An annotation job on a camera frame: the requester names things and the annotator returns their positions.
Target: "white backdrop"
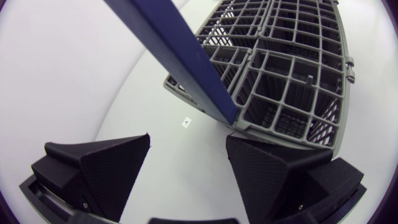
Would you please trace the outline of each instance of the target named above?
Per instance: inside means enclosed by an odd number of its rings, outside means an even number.
[[[173,0],[181,8],[188,0]],[[0,190],[21,223],[44,222],[18,186],[47,141],[94,141],[143,45],[99,0],[8,0],[0,12]]]

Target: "blue plastic strip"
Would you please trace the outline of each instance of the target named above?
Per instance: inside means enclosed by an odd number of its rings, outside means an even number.
[[[237,109],[230,95],[170,0],[105,2],[206,114],[233,124]]]

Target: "textured black surface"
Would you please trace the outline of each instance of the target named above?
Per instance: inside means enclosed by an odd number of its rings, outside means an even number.
[[[239,224],[234,218],[224,220],[206,220],[206,221],[182,221],[182,220],[165,220],[160,218],[152,218],[149,224]]]
[[[81,170],[106,218],[118,222],[149,149],[149,135],[81,158]]]
[[[37,180],[74,209],[118,222],[149,149],[149,135],[84,144],[47,143]]]
[[[327,149],[303,151],[231,136],[226,148],[250,223],[271,222],[305,172],[332,156]]]

